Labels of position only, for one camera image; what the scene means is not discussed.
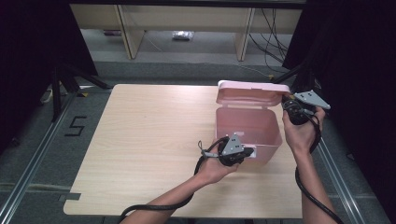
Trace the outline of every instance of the pink lid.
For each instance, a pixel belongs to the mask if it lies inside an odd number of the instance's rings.
[[[216,103],[221,105],[274,106],[282,101],[282,95],[289,95],[286,85],[240,81],[219,81]]]

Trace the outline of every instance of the finger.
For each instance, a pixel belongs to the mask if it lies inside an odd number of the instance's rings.
[[[289,114],[288,114],[288,112],[286,112],[286,110],[283,111],[282,120],[283,120],[283,123],[285,124],[285,127],[289,127],[290,125],[292,125],[290,118],[289,118]]]
[[[315,113],[315,115],[318,117],[318,119],[323,120],[324,116],[326,115],[323,108],[320,106],[317,106],[316,110],[317,110],[317,112]]]
[[[218,140],[219,140],[219,139],[214,138],[213,141],[212,141],[212,145],[213,145],[216,141],[218,141]],[[210,152],[212,152],[212,153],[218,153],[218,151],[219,151],[219,144],[216,144],[216,145],[212,148],[212,150],[210,150]]]
[[[324,120],[324,116],[326,115],[326,113],[324,112],[323,108],[321,108],[319,106],[317,106],[316,110],[317,110],[317,112],[315,113],[315,116],[318,118],[320,130],[322,130],[323,120]]]
[[[229,166],[228,167],[229,174],[232,173],[232,172],[235,172],[236,170],[238,170],[239,165],[240,165],[239,163],[236,163],[236,164],[234,164],[232,166]]]

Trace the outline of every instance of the hand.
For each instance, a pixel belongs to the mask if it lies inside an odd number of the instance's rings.
[[[320,130],[322,130],[325,113],[320,107],[317,107],[316,110],[315,116],[318,118]],[[310,121],[302,125],[294,125],[290,122],[289,114],[286,111],[283,111],[282,119],[285,124],[286,141],[294,155],[309,155],[309,149],[315,141],[314,125]]]
[[[210,152],[219,154],[218,147],[219,145],[216,145]],[[202,163],[197,176],[200,176],[206,185],[214,184],[219,182],[224,176],[235,172],[238,166],[239,163],[233,166],[225,166],[218,158],[208,158]]]

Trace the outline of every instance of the black cable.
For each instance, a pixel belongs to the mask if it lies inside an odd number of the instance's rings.
[[[265,38],[265,36],[264,36],[262,33],[260,33],[260,35],[261,35],[262,38],[265,40],[265,42],[269,42],[269,40],[267,40],[267,38]],[[271,42],[269,42],[269,44],[270,44],[272,47],[274,47],[274,48],[281,48],[282,50],[287,50],[287,49],[283,49],[282,47],[277,46],[277,45],[275,45],[275,44],[273,44],[273,43],[271,43]]]
[[[263,52],[265,52],[266,54],[270,55],[271,57],[273,57],[275,60],[277,60],[280,63],[283,63],[283,61],[281,59],[279,59],[278,57],[276,57],[275,54],[271,53],[270,51],[268,51],[268,49],[264,49],[259,43],[256,42],[256,40],[253,38],[253,36],[251,34],[249,34],[251,40],[253,41],[253,43],[257,46],[257,48],[259,48],[260,50],[262,50]]]
[[[282,49],[281,47],[283,47],[283,48],[285,48],[285,50],[288,50],[288,48],[285,45],[283,45],[282,42],[280,42],[279,39],[277,38],[277,33],[276,33],[276,10],[273,9],[273,25],[272,26],[271,26],[270,22],[268,21],[268,18],[265,15],[265,12],[264,12],[263,9],[262,9],[262,15],[264,16],[265,21],[267,22],[268,28],[270,28],[270,31],[271,31],[270,37],[271,37],[271,35],[274,36],[274,39],[276,40],[276,43],[277,43],[277,47],[279,49]]]
[[[205,152],[210,152],[217,144],[219,144],[222,141],[228,140],[229,137],[225,136],[222,137],[220,139],[218,139],[215,143],[213,143],[208,149],[205,150]],[[204,156],[201,156],[200,159],[198,160],[196,166],[195,166],[195,170],[194,170],[194,175],[196,175],[201,167],[202,162],[204,162],[205,158]],[[122,214],[120,215],[120,219],[118,223],[121,223],[125,218],[126,215],[134,210],[151,210],[151,211],[165,211],[165,210],[176,210],[184,205],[186,205],[187,203],[189,203],[192,199],[192,196],[194,194],[190,195],[187,199],[185,199],[184,201],[182,201],[181,203],[175,203],[175,204],[169,204],[169,205],[154,205],[154,204],[136,204],[136,205],[132,205],[128,208],[126,208]]]
[[[320,124],[319,124],[319,119],[315,115],[313,118],[317,120],[317,122],[314,122],[307,114],[305,114],[308,118],[309,121],[314,125],[315,128],[315,140],[314,143],[312,144],[311,148],[309,149],[310,153],[312,153],[315,148],[317,147],[320,139],[321,139],[321,131],[320,131]],[[320,208],[323,212],[325,212],[329,217],[331,217],[336,223],[338,224],[344,224],[344,222],[341,220],[339,216],[337,216],[332,210],[330,210],[326,205],[318,201],[309,191],[305,188],[303,185],[303,182],[300,179],[300,174],[298,172],[298,168],[296,167],[295,171],[295,179],[297,186],[300,188],[301,192],[308,198],[312,203],[314,203],[318,208]]]
[[[265,65],[266,65],[270,70],[272,70],[272,71],[274,71],[274,72],[285,73],[285,72],[283,72],[283,71],[278,71],[278,70],[272,68],[272,67],[268,64],[268,62],[267,62],[267,54],[270,55],[271,57],[273,57],[274,59],[276,59],[277,61],[279,61],[280,63],[283,63],[283,61],[282,61],[281,59],[277,58],[277,57],[275,56],[275,54],[269,52],[267,49],[264,49],[262,46],[260,46],[260,45],[254,40],[254,38],[253,38],[253,36],[252,36],[251,34],[249,34],[249,36],[250,36],[251,40],[253,41],[253,43],[257,46],[257,48],[259,48],[260,50],[262,50],[262,51],[264,52],[264,61],[265,61]]]

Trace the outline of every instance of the translucent plastic container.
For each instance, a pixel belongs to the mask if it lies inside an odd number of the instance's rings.
[[[220,81],[216,110],[216,137],[236,133],[245,147],[254,153],[246,161],[267,163],[282,145],[276,114],[270,106],[278,105],[286,85],[238,81]]]

